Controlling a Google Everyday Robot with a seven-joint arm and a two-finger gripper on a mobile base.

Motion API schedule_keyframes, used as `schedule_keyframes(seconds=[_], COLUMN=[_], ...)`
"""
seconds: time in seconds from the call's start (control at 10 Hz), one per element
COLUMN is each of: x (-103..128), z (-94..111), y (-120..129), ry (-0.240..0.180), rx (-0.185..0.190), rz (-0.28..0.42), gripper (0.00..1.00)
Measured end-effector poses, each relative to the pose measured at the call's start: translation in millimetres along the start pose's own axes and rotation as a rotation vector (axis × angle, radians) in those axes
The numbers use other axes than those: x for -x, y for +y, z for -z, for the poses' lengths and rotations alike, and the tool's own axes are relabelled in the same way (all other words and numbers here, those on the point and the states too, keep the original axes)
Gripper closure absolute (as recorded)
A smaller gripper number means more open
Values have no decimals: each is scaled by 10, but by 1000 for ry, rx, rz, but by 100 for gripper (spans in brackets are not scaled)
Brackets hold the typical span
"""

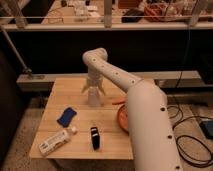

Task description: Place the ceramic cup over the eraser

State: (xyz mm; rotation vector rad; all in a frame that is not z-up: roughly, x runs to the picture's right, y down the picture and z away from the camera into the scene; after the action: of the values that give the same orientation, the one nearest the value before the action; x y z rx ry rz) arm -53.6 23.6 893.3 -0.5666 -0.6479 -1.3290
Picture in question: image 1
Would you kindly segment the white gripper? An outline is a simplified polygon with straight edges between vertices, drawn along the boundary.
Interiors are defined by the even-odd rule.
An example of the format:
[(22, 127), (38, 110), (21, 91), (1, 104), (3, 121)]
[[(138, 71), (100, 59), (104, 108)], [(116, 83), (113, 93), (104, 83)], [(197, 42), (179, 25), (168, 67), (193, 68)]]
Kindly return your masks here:
[[(101, 83), (102, 83), (102, 76), (101, 76), (101, 74), (98, 71), (93, 70), (93, 69), (88, 69), (87, 82), (88, 82), (88, 84), (90, 86), (93, 86), (93, 87), (97, 87), (98, 86), (98, 88), (102, 92), (102, 94), (106, 95), (104, 88), (102, 86), (100, 86)], [(89, 86), (88, 85), (84, 85), (82, 90), (81, 90), (81, 93), (84, 93), (88, 89), (89, 89)]]

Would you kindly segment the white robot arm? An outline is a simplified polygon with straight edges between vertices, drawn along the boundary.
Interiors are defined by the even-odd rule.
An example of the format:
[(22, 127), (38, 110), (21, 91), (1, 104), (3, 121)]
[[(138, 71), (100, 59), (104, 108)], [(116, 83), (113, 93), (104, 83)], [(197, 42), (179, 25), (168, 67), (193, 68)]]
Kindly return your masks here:
[(107, 62), (104, 48), (82, 55), (88, 84), (105, 76), (126, 93), (125, 107), (135, 171), (183, 171), (167, 110), (167, 96), (154, 83)]

